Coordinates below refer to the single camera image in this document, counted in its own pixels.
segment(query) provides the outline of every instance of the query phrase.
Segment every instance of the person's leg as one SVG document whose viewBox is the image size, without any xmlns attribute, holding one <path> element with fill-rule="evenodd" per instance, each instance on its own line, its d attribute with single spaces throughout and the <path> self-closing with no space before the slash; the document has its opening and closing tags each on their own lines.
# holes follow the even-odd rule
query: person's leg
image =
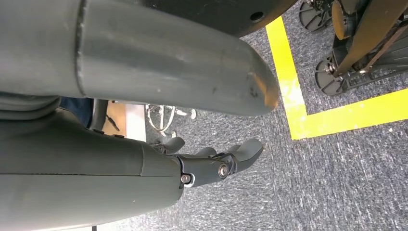
<svg viewBox="0 0 408 231">
<path fill-rule="evenodd" d="M 83 126 L 87 128 L 89 127 L 92 120 L 93 111 L 92 99 L 62 97 L 60 107 L 74 113 Z"/>
</svg>

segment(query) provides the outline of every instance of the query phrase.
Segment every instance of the gray carpet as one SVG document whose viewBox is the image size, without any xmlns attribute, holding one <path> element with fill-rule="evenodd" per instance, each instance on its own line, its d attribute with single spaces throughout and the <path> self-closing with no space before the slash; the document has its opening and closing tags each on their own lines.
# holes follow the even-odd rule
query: gray carpet
<svg viewBox="0 0 408 231">
<path fill-rule="evenodd" d="M 340 96 L 319 94 L 313 69 L 330 53 L 333 31 L 303 30 L 297 8 L 283 19 L 308 113 L 408 87 L 405 75 Z M 244 40 L 274 69 L 264 29 Z M 117 222 L 118 230 L 408 230 L 408 121 L 292 141 L 281 103 L 252 118 L 199 111 L 196 120 L 177 117 L 172 129 L 187 142 L 182 153 L 208 145 L 222 150 L 249 138 L 260 139 L 265 151 L 249 170 L 186 189 L 173 207 Z M 159 138 L 150 128 L 147 137 Z"/>
</svg>

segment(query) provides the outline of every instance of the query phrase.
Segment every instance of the hole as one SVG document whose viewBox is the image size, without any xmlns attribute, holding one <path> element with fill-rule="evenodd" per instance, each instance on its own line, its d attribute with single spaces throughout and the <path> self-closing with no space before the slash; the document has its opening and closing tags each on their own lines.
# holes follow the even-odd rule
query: hole
<svg viewBox="0 0 408 231">
<path fill-rule="evenodd" d="M 251 21 L 253 23 L 257 23 L 257 22 L 261 21 L 263 18 L 264 18 L 264 13 L 260 12 L 260 11 L 256 12 L 256 13 L 253 13 L 251 15 L 251 17 L 250 17 L 250 19 L 251 19 Z"/>
</svg>

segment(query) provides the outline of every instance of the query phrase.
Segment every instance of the yellow floor marking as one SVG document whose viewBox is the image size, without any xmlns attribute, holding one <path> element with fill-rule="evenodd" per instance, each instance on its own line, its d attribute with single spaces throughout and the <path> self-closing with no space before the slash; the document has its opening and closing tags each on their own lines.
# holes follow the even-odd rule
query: yellow floor marking
<svg viewBox="0 0 408 231">
<path fill-rule="evenodd" d="M 266 29 L 293 140 L 408 119 L 408 89 L 308 115 L 282 17 Z"/>
</svg>

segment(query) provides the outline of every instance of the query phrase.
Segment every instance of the black wheel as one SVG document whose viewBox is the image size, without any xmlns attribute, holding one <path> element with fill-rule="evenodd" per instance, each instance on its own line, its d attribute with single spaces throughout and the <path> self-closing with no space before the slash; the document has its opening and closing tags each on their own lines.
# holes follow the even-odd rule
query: black wheel
<svg viewBox="0 0 408 231">
<path fill-rule="evenodd" d="M 332 65 L 331 58 L 320 61 L 315 70 L 315 80 L 319 89 L 326 95 L 337 95 L 344 92 L 343 85 L 345 80 L 334 78 L 330 74 L 329 68 Z"/>
<path fill-rule="evenodd" d="M 305 0 L 300 5 L 300 24 L 308 31 L 316 31 L 324 28 L 332 21 L 331 4 L 325 4 L 326 7 L 322 9 L 317 8 L 317 5 L 321 4 L 313 3 L 310 5 L 310 3 L 307 3 Z"/>
</svg>

